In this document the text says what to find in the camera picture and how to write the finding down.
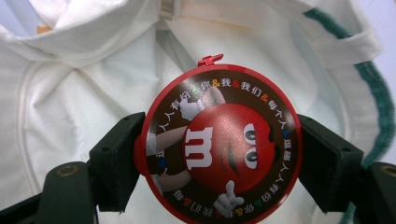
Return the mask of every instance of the cartoon eye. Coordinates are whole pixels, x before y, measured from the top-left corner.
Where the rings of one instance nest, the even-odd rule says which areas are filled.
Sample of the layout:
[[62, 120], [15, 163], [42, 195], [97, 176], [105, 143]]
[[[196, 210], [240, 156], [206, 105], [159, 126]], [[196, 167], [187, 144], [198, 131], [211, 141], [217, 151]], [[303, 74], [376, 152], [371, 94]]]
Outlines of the cartoon eye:
[[256, 169], [257, 167], [257, 151], [256, 148], [253, 147], [247, 151], [245, 154], [245, 164], [250, 169]]
[[245, 136], [245, 140], [249, 144], [253, 146], [256, 145], [256, 132], [254, 131], [254, 126], [252, 123], [249, 123], [247, 126], [245, 126], [244, 136]]

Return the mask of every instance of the white cloth bag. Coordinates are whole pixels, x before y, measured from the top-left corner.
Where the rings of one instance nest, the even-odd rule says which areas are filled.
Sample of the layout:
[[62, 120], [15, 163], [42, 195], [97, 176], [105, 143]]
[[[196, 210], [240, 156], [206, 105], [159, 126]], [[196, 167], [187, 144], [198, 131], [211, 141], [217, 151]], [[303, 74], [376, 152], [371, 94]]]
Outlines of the white cloth bag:
[[[53, 167], [86, 161], [120, 118], [147, 111], [166, 84], [218, 53], [268, 76], [298, 113], [362, 149], [366, 165], [392, 139], [393, 104], [371, 63], [380, 47], [353, 0], [176, 0], [171, 21], [156, 0], [30, 3], [52, 31], [0, 26], [0, 209], [39, 193]], [[262, 223], [341, 216], [323, 215], [297, 183]], [[99, 218], [180, 222], [142, 176], [124, 214]]]

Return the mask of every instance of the white glove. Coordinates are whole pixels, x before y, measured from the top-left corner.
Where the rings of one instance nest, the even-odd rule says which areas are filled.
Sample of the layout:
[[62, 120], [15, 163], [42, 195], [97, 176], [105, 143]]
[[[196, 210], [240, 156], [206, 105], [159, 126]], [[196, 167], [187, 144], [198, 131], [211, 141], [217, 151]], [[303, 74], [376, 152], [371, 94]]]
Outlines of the white glove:
[[205, 107], [201, 103], [201, 100], [198, 100], [197, 103], [188, 103], [187, 99], [183, 99], [179, 105], [180, 105], [181, 117], [187, 120], [194, 119], [194, 117], [199, 112], [205, 109]]
[[148, 133], [146, 141], [146, 156], [153, 156], [158, 154], [157, 152], [157, 135], [155, 133]]
[[160, 182], [158, 182], [158, 175], [151, 175], [152, 181], [154, 182], [155, 188], [163, 195], [163, 189], [161, 188]]
[[235, 197], [235, 194], [233, 193], [234, 186], [235, 183], [232, 180], [228, 181], [225, 186], [225, 188], [227, 189], [227, 193], [220, 194], [218, 199], [213, 203], [213, 206], [215, 206], [215, 208], [222, 216], [230, 213], [237, 205], [245, 202], [243, 198]]

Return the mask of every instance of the round tin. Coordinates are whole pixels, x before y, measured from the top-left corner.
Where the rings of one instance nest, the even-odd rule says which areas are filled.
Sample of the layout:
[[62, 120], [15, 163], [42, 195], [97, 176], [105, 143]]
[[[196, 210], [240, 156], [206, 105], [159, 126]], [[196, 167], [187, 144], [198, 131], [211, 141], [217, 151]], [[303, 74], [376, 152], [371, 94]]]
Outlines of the round tin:
[[140, 172], [161, 204], [188, 223], [268, 217], [290, 194], [303, 157], [285, 94], [232, 64], [201, 66], [171, 82], [138, 141]]

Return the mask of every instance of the circular badge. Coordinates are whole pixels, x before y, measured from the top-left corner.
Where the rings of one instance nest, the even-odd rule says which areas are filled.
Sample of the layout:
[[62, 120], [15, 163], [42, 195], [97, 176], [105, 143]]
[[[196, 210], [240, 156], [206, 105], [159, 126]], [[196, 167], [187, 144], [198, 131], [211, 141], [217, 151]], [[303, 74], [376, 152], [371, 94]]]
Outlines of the circular badge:
[[302, 162], [289, 100], [245, 67], [198, 67], [154, 101], [139, 152], [143, 175], [188, 223], [258, 222], [288, 197]]

